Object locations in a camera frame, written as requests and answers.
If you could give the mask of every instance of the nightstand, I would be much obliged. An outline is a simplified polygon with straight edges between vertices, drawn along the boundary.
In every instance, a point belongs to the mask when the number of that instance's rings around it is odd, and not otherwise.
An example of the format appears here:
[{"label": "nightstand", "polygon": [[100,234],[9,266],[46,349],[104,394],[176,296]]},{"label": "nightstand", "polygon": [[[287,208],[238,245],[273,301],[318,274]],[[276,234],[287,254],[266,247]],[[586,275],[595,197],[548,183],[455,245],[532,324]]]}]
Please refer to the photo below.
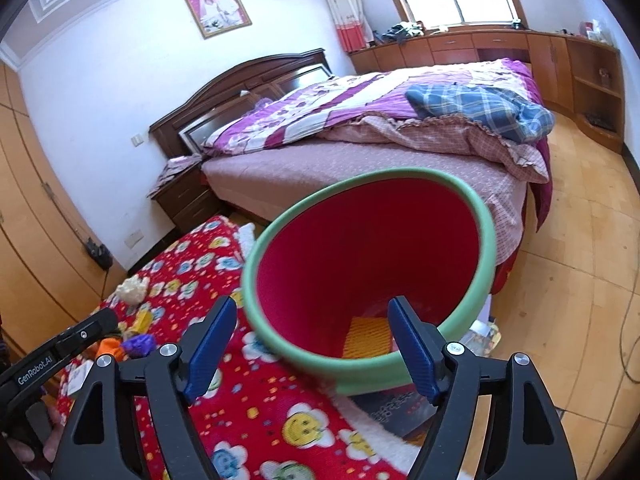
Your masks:
[{"label": "nightstand", "polygon": [[180,234],[187,234],[225,210],[225,204],[209,186],[203,186],[200,179],[200,164],[195,164],[177,174],[151,196],[174,222]]}]

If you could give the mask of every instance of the framed picture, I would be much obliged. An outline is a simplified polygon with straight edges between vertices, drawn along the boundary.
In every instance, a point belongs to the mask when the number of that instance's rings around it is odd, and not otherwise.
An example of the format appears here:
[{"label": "framed picture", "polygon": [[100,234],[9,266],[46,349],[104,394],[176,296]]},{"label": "framed picture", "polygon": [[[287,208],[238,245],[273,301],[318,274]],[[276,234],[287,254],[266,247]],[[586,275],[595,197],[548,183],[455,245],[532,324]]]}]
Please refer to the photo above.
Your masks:
[{"label": "framed picture", "polygon": [[185,0],[203,37],[251,25],[240,0]]}]

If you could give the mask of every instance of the hand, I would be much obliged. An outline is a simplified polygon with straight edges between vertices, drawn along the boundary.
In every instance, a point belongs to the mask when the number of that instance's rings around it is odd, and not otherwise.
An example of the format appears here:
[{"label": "hand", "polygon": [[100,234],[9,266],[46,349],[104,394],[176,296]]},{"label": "hand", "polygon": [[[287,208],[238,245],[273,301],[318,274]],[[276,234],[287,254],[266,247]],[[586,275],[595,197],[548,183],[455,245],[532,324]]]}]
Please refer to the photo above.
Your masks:
[{"label": "hand", "polygon": [[[44,458],[46,458],[49,463],[53,464],[53,461],[56,458],[56,453],[58,452],[58,446],[60,445],[60,438],[62,437],[64,427],[60,424],[60,414],[56,408],[50,407],[47,411],[49,412],[49,418],[53,425],[53,431],[51,432],[51,435],[49,435],[49,439],[46,441],[44,448],[42,449],[42,453]],[[18,460],[23,464],[28,464],[35,460],[36,455],[33,452],[33,449],[26,444],[12,438],[8,438],[7,443],[18,457]]]}]

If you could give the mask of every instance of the green bucket rim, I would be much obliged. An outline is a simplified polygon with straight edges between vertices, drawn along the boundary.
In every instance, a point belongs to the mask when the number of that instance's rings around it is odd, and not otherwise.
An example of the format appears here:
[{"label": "green bucket rim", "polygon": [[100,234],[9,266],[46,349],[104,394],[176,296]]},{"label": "green bucket rim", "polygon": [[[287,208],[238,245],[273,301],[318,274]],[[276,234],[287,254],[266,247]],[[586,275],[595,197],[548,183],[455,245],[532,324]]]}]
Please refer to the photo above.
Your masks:
[{"label": "green bucket rim", "polygon": [[377,357],[342,359],[316,354],[300,348],[284,339],[276,332],[273,326],[271,326],[258,302],[256,291],[256,277],[260,261],[269,243],[285,225],[289,224],[289,222],[307,209],[333,195],[356,186],[391,178],[427,178],[428,180],[443,184],[462,198],[476,220],[480,240],[476,272],[462,300],[452,313],[449,314],[447,319],[438,326],[438,330],[445,335],[445,337],[447,333],[454,334],[456,340],[462,337],[464,333],[458,333],[455,327],[466,325],[466,332],[468,327],[476,320],[478,312],[489,294],[495,274],[496,237],[494,220],[482,199],[466,182],[440,170],[432,170],[429,168],[391,168],[354,176],[337,184],[332,184],[302,199],[287,209],[265,229],[256,241],[246,261],[241,277],[244,312],[252,329],[255,330],[261,341],[274,351],[274,353],[297,364],[302,369],[317,370],[324,376],[332,377],[349,372],[377,370],[382,367],[398,364],[399,361],[402,361],[397,351]]}]

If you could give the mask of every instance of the red floral blanket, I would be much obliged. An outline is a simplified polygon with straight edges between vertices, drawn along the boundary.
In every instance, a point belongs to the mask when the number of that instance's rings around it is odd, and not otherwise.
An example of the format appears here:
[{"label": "red floral blanket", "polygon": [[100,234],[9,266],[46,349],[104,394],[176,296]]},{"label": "red floral blanket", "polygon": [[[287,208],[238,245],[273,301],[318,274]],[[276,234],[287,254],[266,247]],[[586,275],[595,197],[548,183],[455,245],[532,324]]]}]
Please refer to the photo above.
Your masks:
[{"label": "red floral blanket", "polygon": [[[191,323],[206,315],[218,295],[228,294],[238,304],[238,326],[209,391],[190,409],[220,476],[225,480],[404,478],[343,419],[311,378],[299,377],[270,353],[247,325],[239,288],[243,260],[237,233],[229,220],[213,217],[138,273],[150,279],[145,304],[154,315],[149,333],[158,344],[178,341]],[[136,315],[135,308],[115,296],[101,307],[112,308],[127,326]],[[58,399],[63,420],[72,408],[66,379],[80,363],[76,360],[64,373]],[[151,476],[166,480],[145,399],[139,399],[136,411]]]}]

